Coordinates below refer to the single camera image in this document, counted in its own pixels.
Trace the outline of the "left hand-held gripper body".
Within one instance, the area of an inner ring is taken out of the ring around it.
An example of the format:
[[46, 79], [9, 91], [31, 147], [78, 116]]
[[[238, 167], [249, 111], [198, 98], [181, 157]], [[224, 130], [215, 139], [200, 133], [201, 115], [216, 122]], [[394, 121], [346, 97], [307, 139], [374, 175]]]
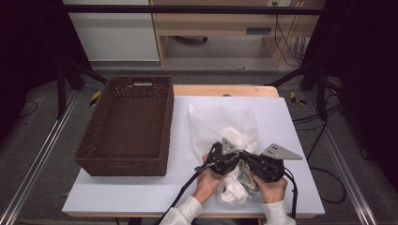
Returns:
[[235, 169], [237, 163], [231, 161], [231, 158], [238, 153], [237, 148], [226, 138], [221, 142], [215, 142], [207, 155], [206, 165], [219, 175], [226, 175]]

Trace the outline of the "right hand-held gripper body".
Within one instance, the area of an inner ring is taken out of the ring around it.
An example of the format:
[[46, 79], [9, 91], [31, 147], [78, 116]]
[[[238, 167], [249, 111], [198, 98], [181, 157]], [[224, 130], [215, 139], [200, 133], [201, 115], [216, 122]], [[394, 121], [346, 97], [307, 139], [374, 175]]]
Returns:
[[302, 156], [272, 143], [260, 155], [260, 163], [248, 162], [250, 169], [267, 183], [279, 181], [284, 176], [285, 160], [302, 160]]

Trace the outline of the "white garment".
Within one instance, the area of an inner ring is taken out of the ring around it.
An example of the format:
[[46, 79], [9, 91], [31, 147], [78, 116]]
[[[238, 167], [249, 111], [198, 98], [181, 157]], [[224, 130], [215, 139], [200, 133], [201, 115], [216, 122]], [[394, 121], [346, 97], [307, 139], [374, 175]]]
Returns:
[[[241, 133], [233, 127], [226, 128], [222, 135], [239, 149], [256, 155], [261, 153], [254, 136]], [[220, 203], [243, 204], [257, 191], [258, 187], [253, 181], [249, 166], [241, 159], [234, 170], [223, 179], [218, 188], [217, 198]]]

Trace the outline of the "white mesh laundry bag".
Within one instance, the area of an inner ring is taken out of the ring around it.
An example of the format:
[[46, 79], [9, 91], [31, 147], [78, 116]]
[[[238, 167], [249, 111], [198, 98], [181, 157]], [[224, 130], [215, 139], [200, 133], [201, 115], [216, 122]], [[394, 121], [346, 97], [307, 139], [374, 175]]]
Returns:
[[[208, 154], [214, 143], [222, 141], [224, 138], [222, 132], [229, 127], [254, 136], [256, 140], [257, 124], [251, 109], [204, 107], [191, 104], [189, 117], [193, 149], [199, 158]], [[210, 167], [206, 165], [205, 160], [202, 166], [195, 168], [195, 171], [201, 173], [206, 168]]]

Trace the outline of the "brown woven basket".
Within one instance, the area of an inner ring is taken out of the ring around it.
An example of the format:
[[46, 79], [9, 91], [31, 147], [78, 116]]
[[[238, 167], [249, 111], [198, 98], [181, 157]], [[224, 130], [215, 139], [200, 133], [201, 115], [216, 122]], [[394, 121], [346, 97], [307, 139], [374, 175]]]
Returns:
[[92, 176], [164, 176], [174, 88], [170, 77], [112, 77], [75, 161]]

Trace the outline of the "person's right hand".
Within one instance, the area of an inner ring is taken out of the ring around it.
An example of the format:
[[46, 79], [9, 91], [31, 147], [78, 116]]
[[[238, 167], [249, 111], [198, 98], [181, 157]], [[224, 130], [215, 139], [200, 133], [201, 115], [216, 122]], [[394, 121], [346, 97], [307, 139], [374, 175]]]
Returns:
[[284, 200], [288, 182], [281, 178], [277, 182], [267, 183], [254, 172], [251, 172], [253, 181], [258, 186], [264, 203], [277, 203]]

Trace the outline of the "person's left hand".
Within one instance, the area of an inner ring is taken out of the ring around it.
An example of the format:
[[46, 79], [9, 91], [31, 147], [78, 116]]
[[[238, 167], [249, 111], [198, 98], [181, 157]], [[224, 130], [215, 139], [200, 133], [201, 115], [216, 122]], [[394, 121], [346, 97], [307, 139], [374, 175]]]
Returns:
[[225, 175], [214, 173], [210, 168], [206, 168], [197, 178], [196, 189], [192, 196], [200, 203], [204, 204], [206, 200], [217, 192]]

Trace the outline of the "black metal stand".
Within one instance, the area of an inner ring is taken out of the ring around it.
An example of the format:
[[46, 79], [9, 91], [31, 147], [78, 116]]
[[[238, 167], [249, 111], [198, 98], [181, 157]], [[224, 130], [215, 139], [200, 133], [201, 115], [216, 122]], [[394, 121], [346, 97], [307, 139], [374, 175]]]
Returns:
[[299, 85], [302, 91], [309, 91], [317, 84], [316, 112], [322, 121], [326, 121], [328, 117], [325, 103], [326, 71], [321, 63], [307, 63], [302, 65], [280, 79], [269, 83], [268, 86], [278, 87], [296, 78], [298, 75], [303, 75], [303, 79]]
[[65, 82], [68, 82], [73, 90], [82, 90], [84, 88], [84, 81], [81, 78], [82, 74], [89, 76], [99, 83], [107, 83], [107, 79], [94, 72], [92, 68], [86, 67], [74, 60], [62, 61], [56, 69], [58, 96], [57, 119], [60, 119], [67, 109]]

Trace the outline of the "black curtain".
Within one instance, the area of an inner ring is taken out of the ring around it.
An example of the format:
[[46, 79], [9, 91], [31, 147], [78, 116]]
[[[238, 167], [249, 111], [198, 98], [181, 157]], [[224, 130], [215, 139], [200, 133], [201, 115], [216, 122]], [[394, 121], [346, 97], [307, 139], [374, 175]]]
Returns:
[[398, 0], [326, 0], [305, 59], [343, 83], [342, 103], [367, 153], [398, 191]]
[[61, 68], [75, 89], [84, 86], [74, 61], [89, 68], [63, 0], [0, 0], [0, 141], [22, 111], [27, 93], [56, 79]]

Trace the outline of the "wooden desk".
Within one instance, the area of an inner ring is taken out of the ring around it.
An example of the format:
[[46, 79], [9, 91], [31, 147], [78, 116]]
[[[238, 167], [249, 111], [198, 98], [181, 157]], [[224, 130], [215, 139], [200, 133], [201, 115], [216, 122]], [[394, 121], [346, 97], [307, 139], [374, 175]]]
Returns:
[[[317, 8], [326, 0], [148, 0], [152, 6], [234, 6]], [[264, 39], [272, 63], [278, 66], [293, 49], [293, 38], [309, 38], [315, 29], [315, 15], [249, 14], [161, 14], [152, 15], [156, 34], [161, 40], [171, 36], [213, 37], [254, 36]]]

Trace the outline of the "black horizontal bar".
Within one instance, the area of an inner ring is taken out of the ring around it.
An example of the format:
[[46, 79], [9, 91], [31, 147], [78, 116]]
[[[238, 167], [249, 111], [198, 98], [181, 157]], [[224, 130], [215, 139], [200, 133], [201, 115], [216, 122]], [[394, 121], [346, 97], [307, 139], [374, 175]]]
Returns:
[[175, 14], [264, 14], [321, 15], [322, 7], [224, 7], [224, 6], [127, 6], [127, 5], [64, 5], [74, 13], [175, 13]]

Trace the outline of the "white cabinet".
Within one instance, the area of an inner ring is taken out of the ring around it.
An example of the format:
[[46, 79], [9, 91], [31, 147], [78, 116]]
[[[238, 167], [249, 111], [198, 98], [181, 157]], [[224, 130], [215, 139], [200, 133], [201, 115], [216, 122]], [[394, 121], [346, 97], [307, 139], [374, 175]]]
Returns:
[[159, 61], [150, 13], [70, 13], [86, 56], [97, 61]]

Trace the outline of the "aluminium floor rail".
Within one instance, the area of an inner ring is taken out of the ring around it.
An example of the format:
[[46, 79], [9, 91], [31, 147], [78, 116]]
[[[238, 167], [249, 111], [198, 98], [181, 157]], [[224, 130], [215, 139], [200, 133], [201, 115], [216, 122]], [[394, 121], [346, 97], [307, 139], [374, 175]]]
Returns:
[[320, 134], [318, 135], [319, 139], [311, 147], [312, 151], [314, 152], [315, 147], [319, 142], [325, 145], [331, 161], [337, 170], [338, 178], [343, 184], [346, 197], [350, 200], [356, 215], [360, 220], [360, 224], [377, 225], [377, 221], [370, 205], [367, 203], [354, 174], [349, 169], [337, 142], [328, 128], [329, 121], [322, 121], [320, 119], [320, 116], [316, 112], [316, 100], [314, 99], [314, 95], [312, 93], [305, 93], [304, 96], [308, 100], [308, 105], [314, 113], [316, 123], [321, 127]]
[[33, 186], [38, 180], [39, 174], [41, 173], [41, 170], [48, 156], [52, 153], [59, 134], [63, 130], [63, 127], [66, 124], [70, 112], [72, 111], [76, 99], [79, 95], [79, 91], [72, 90], [70, 92], [65, 111], [61, 114], [59, 118], [54, 121], [54, 125], [51, 131], [47, 135], [43, 145], [40, 147], [27, 174], [25, 175], [24, 179], [16, 190], [12, 200], [8, 204], [8, 207], [0, 215], [0, 225], [13, 225], [13, 223], [15, 222]]

